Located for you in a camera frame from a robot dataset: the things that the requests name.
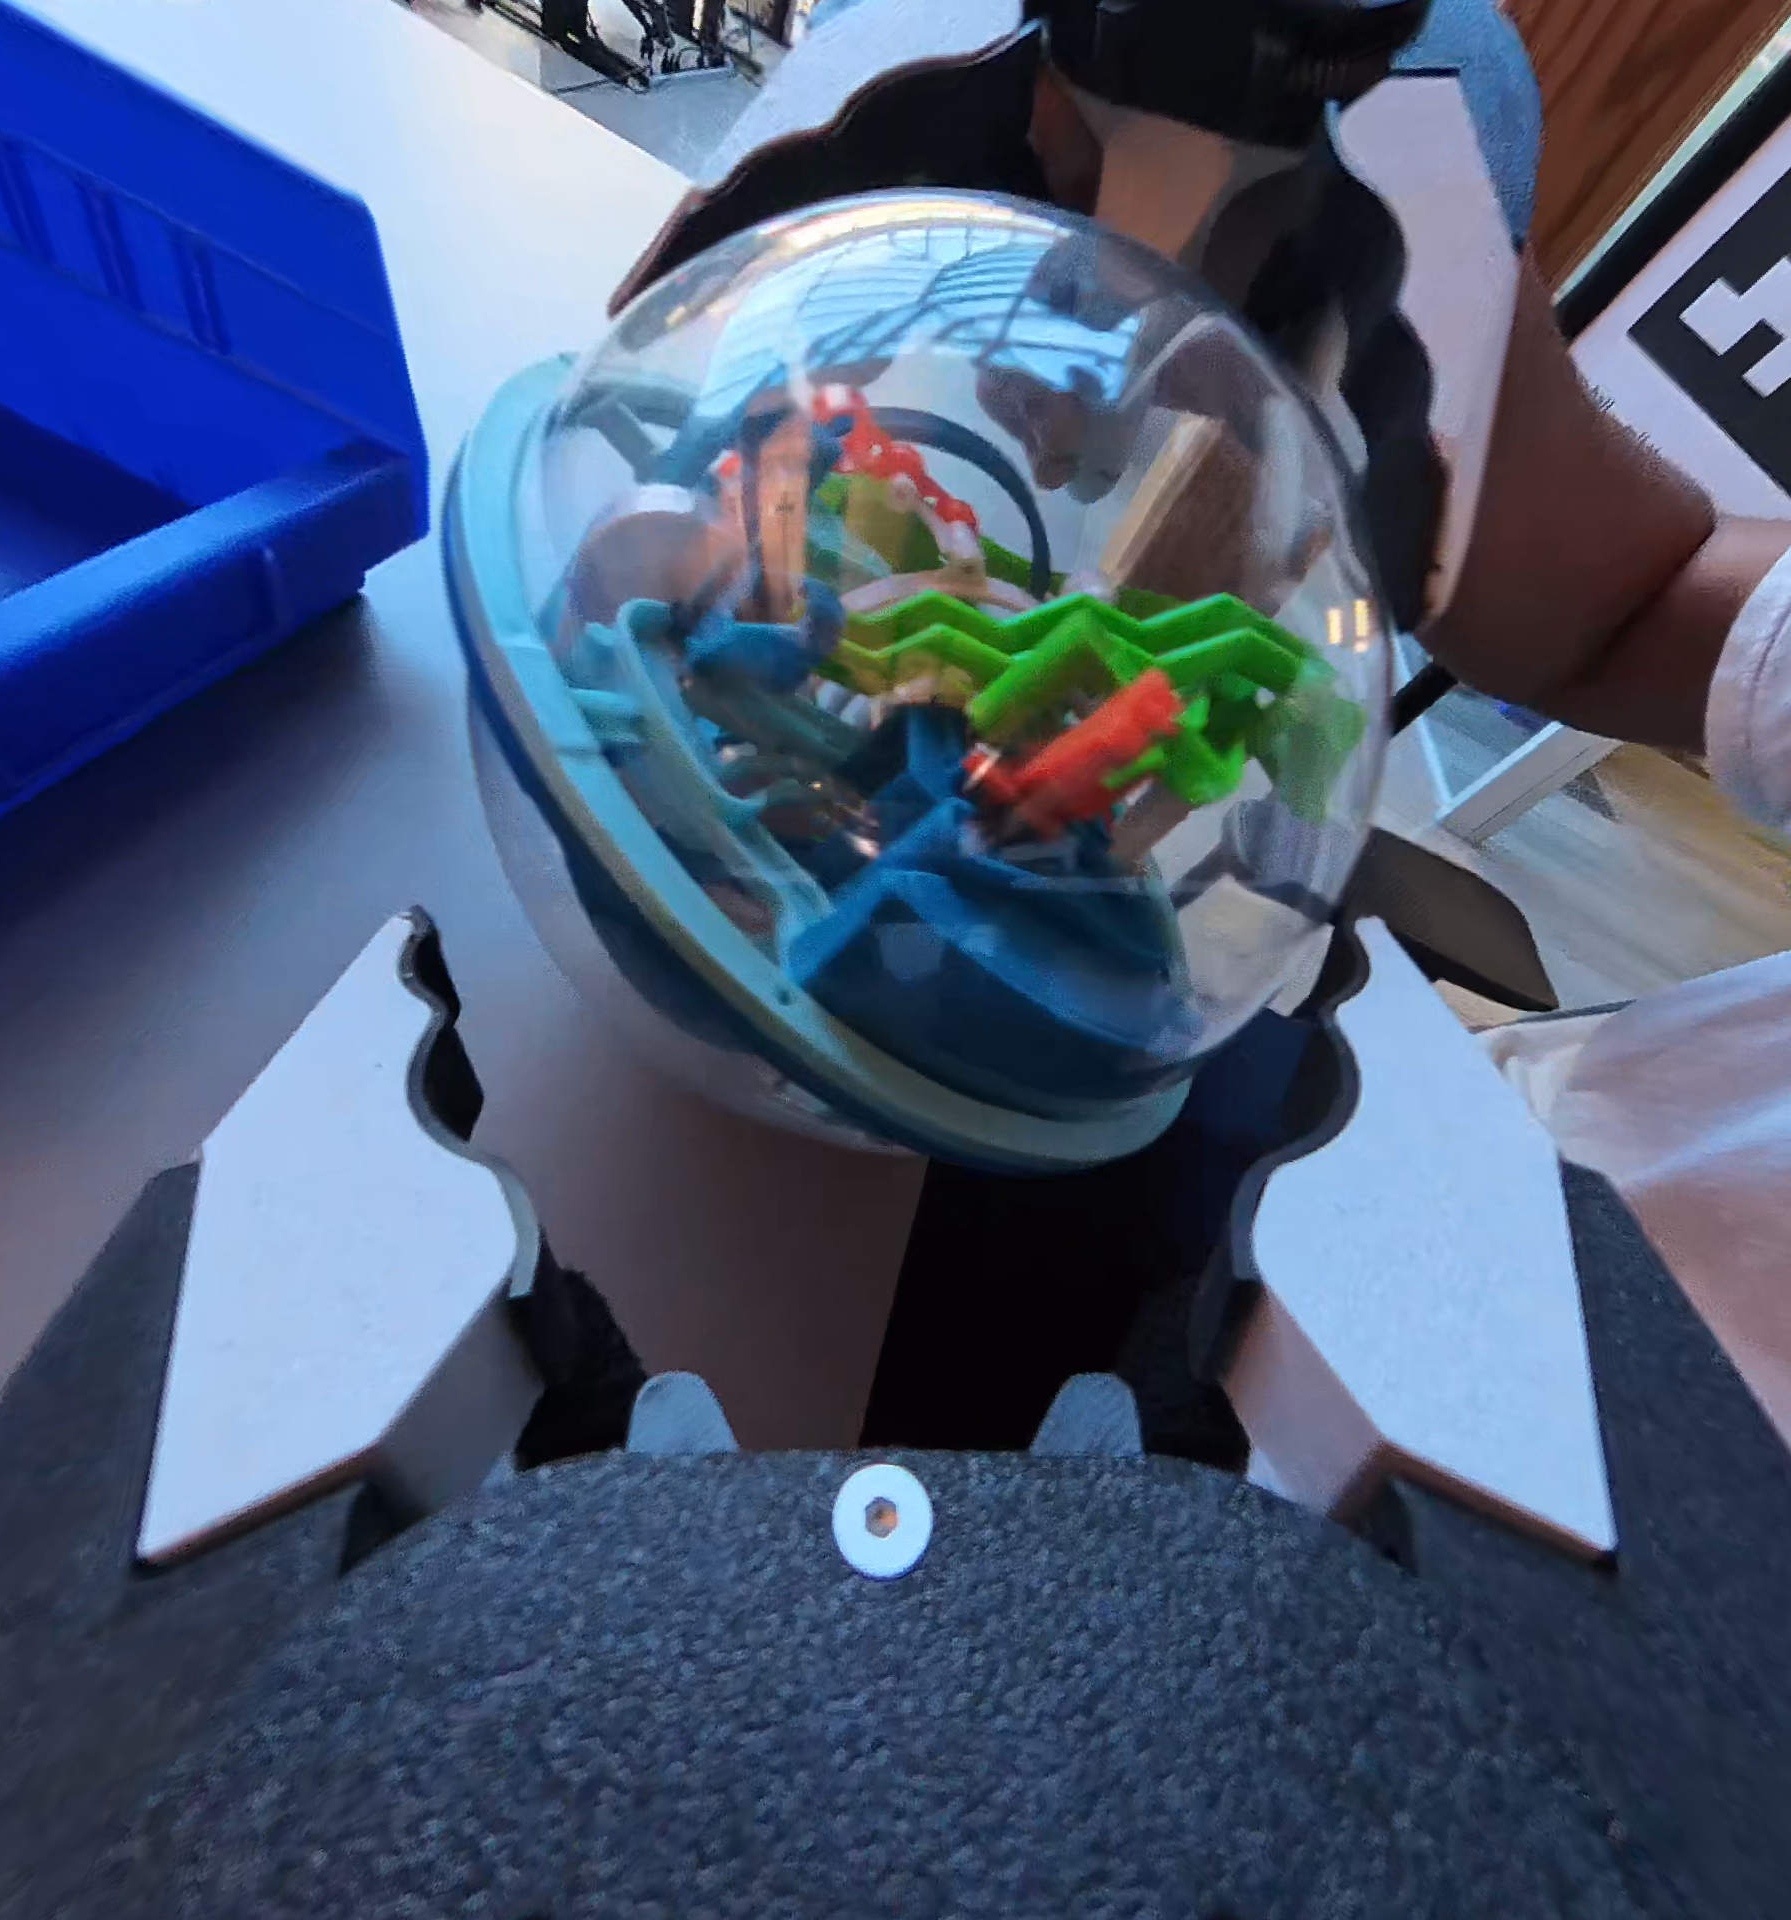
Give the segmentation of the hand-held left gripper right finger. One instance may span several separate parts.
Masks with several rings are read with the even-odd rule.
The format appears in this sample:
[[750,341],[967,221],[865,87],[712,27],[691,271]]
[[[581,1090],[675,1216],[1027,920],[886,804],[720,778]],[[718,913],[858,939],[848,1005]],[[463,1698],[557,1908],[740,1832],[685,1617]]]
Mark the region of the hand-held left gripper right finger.
[[1377,920],[1322,1038],[1345,1114],[1266,1173],[1224,1368],[1248,1479],[1338,1522],[1405,1482],[1584,1562],[1617,1547],[1548,1133]]

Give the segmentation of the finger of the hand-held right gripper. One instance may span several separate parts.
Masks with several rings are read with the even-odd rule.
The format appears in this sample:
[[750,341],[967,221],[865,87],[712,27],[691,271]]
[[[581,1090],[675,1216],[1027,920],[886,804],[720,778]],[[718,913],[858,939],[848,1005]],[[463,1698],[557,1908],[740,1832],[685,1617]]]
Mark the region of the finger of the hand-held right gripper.
[[1395,625],[1453,597],[1520,279],[1451,68],[1330,108],[1244,313],[1336,432],[1358,539]]
[[817,204],[908,189],[1039,202],[1031,143],[1041,32],[1017,3],[837,4],[720,138],[607,303]]

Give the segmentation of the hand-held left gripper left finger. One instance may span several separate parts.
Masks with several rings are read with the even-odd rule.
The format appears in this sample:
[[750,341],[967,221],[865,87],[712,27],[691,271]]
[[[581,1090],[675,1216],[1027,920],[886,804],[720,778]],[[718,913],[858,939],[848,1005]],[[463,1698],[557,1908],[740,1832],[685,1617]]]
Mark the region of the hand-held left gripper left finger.
[[547,1258],[472,1145],[480,1085],[435,924],[390,916],[203,1142],[137,1560],[162,1569],[349,1487],[472,1495],[545,1390]]

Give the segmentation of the clear plastic maze ball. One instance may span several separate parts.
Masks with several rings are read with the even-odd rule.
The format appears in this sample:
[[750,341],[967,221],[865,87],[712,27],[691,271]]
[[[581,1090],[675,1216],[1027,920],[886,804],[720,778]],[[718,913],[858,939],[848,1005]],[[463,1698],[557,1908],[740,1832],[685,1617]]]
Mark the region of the clear plastic maze ball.
[[1360,473],[1089,217],[716,244],[494,394],[440,553],[538,936],[718,1103],[1081,1170],[1321,964],[1396,648]]

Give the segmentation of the black framed marker sign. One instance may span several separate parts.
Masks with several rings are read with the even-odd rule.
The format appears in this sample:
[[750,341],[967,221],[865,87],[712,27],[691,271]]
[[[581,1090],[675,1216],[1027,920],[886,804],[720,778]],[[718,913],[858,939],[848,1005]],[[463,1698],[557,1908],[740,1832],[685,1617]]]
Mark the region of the black framed marker sign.
[[1728,516],[1791,518],[1791,10],[1557,298],[1594,397]]

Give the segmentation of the black office chair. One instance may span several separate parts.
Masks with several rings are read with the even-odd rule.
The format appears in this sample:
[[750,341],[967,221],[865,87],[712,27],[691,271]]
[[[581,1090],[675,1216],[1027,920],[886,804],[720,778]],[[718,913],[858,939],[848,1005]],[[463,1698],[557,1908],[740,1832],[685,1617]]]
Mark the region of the black office chair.
[[1340,924],[1386,924],[1432,983],[1512,1015],[1553,1015],[1559,998],[1520,907],[1487,880],[1386,828],[1369,829]]

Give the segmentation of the blue plastic bin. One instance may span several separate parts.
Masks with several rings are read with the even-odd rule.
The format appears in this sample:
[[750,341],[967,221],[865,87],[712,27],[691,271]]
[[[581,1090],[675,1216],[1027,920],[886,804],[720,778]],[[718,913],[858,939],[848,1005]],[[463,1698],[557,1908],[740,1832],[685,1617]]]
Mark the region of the blue plastic bin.
[[367,206],[0,4],[0,822],[428,525]]

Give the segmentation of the wooden post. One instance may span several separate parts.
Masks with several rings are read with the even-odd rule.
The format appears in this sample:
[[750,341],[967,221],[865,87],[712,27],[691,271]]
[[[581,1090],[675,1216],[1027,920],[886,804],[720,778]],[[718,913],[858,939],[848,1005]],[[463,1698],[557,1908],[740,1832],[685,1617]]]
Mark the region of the wooden post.
[[1506,3],[1541,104],[1532,255],[1555,294],[1791,3]]

